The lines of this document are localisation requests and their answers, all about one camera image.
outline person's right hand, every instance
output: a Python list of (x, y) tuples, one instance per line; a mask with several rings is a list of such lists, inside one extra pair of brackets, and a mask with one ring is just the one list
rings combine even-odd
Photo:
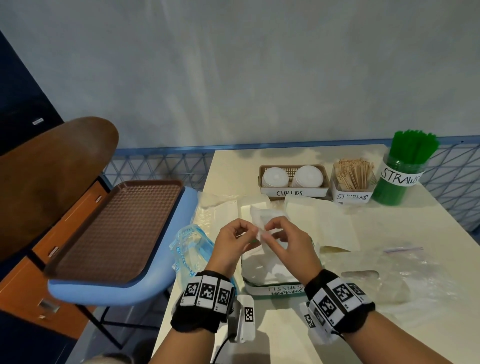
[[(265, 225), (265, 230), (271, 229), (283, 230), (277, 231), (273, 235), (264, 232), (262, 238), (289, 272), (306, 286), (322, 270), (322, 264), (315, 253), (311, 237), (285, 216), (271, 219)], [(284, 249), (276, 239), (288, 242), (287, 248)]]

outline stack of cup lids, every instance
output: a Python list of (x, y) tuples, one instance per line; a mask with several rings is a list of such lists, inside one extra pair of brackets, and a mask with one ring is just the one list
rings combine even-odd
[(279, 167), (266, 169), (262, 177), (262, 187), (288, 187), (287, 172)]
[(300, 167), (293, 176), (293, 188), (317, 188), (324, 182), (322, 172), (314, 166)]

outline hand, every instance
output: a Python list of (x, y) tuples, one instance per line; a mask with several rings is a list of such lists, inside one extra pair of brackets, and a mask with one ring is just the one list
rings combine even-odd
[(222, 227), (205, 270), (213, 270), (228, 278), (233, 276), (241, 255), (260, 245), (255, 238), (257, 233), (258, 227), (240, 218)]
[[(273, 235), (264, 232), (262, 238), (289, 272), (306, 286), (322, 270), (322, 264), (315, 253), (311, 237), (285, 216), (271, 219), (265, 225), (265, 230), (271, 229), (283, 230), (277, 231)], [(287, 248), (284, 249), (276, 239), (288, 242)]]

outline blue chair seat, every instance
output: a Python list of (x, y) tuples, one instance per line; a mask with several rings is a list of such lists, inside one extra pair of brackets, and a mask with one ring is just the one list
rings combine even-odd
[(172, 269), (174, 259), (169, 245), (177, 232), (190, 224), (197, 203), (197, 192), (185, 187), (150, 266), (135, 281), (124, 285), (108, 285), (49, 279), (48, 291), (65, 302), (95, 306), (134, 305), (163, 292), (175, 280), (175, 271)]

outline bundle of green straws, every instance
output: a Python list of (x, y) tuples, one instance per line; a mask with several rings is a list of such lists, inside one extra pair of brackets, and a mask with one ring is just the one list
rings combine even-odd
[[(417, 174), (423, 171), (427, 160), (438, 148), (436, 135), (421, 130), (396, 132), (385, 164), (401, 173)], [(380, 178), (372, 199), (389, 206), (397, 206), (408, 187), (398, 186)]]

